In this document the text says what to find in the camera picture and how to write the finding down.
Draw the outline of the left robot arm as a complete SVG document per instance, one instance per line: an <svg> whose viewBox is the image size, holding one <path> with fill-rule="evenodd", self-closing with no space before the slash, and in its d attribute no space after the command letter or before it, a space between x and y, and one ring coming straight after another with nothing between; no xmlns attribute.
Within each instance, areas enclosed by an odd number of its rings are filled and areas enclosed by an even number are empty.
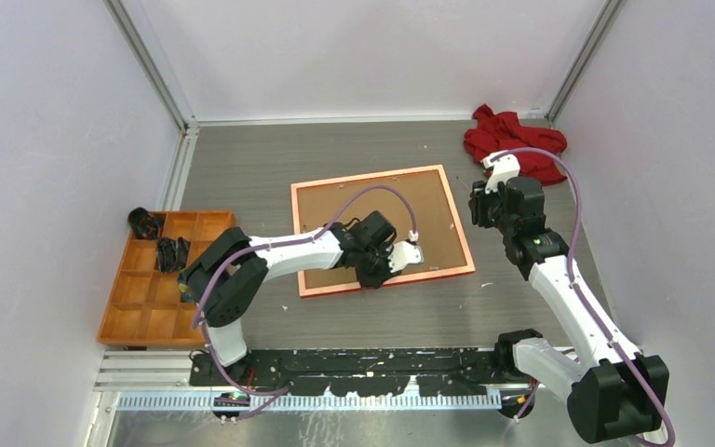
<svg viewBox="0 0 715 447"><path fill-rule="evenodd" d="M307 270L352 269L362 288L378 289L403 269L423 261L418 235L405 240L375 210L364 219L331 222L308 233L249 237L225 230L178 275L182 298L196 304L194 327L215 353L212 372L224 384L240 384L249 370L241 318L262 285Z"/></svg>

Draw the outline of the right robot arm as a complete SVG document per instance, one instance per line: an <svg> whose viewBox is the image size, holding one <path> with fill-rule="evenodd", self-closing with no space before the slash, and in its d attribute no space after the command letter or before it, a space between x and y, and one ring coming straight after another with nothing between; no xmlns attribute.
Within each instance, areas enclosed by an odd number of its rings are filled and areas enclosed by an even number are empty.
<svg viewBox="0 0 715 447"><path fill-rule="evenodd" d="M497 375L511 383L527 375L549 388L587 443L663 427L668 367L621 333L582 280L565 239L546 225L542 184L522 176L477 181L468 204L473 225L501 233L506 258L545 299L575 354L561 353L532 329L503 333L495 345Z"/></svg>

